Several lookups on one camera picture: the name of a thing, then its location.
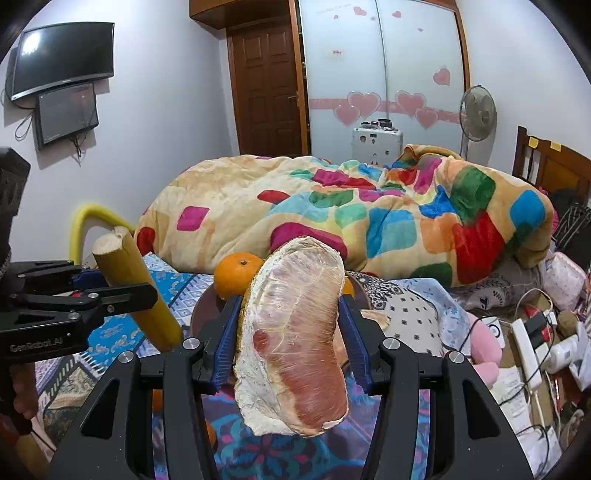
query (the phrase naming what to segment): white case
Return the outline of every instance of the white case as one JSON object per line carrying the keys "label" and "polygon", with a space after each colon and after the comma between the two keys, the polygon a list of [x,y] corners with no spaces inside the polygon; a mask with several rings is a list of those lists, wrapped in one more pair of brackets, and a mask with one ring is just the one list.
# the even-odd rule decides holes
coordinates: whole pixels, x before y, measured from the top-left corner
{"label": "white case", "polygon": [[354,160],[389,167],[402,154],[402,132],[381,128],[355,128],[352,147]]}

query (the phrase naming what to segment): wooden stick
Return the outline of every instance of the wooden stick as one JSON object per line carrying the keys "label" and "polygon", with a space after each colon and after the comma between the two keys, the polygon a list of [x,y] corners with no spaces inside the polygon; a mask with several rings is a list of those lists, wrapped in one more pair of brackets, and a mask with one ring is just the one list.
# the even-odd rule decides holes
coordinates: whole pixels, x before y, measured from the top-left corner
{"label": "wooden stick", "polygon": [[[117,226],[101,236],[92,245],[92,254],[110,286],[148,282],[156,287],[133,237],[124,226]],[[130,315],[146,338],[161,352],[171,350],[183,339],[183,331],[160,293],[151,309]]]}

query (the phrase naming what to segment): colorful comforter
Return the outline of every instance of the colorful comforter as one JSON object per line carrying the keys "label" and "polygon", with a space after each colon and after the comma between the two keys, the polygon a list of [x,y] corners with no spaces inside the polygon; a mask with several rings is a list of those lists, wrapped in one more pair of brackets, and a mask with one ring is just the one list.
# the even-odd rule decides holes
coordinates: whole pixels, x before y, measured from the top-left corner
{"label": "colorful comforter", "polygon": [[142,254],[211,273],[233,252],[261,258],[299,235],[337,250],[348,270],[445,287],[524,267],[550,244],[553,208],[529,184],[438,147],[409,145],[391,168],[316,157],[242,155],[198,163],[139,220]]}

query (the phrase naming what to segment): pink stuffed toy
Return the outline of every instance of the pink stuffed toy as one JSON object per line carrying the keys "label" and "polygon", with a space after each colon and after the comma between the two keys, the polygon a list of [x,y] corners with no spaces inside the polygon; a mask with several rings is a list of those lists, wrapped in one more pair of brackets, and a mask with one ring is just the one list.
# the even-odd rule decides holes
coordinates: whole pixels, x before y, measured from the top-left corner
{"label": "pink stuffed toy", "polygon": [[[467,315],[470,327],[472,327],[477,317],[471,313]],[[499,377],[499,364],[503,352],[491,330],[482,321],[474,326],[470,334],[470,353],[474,362],[474,370],[480,375],[486,386],[491,387]]]}

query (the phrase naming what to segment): wooden bed headboard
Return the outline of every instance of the wooden bed headboard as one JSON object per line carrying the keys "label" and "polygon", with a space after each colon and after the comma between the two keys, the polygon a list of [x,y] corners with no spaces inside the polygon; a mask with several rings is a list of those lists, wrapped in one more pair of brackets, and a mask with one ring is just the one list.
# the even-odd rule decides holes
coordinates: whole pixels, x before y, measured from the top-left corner
{"label": "wooden bed headboard", "polygon": [[586,204],[591,160],[569,147],[529,136],[525,127],[518,127],[513,176],[550,193],[558,189],[574,190],[578,200]]}

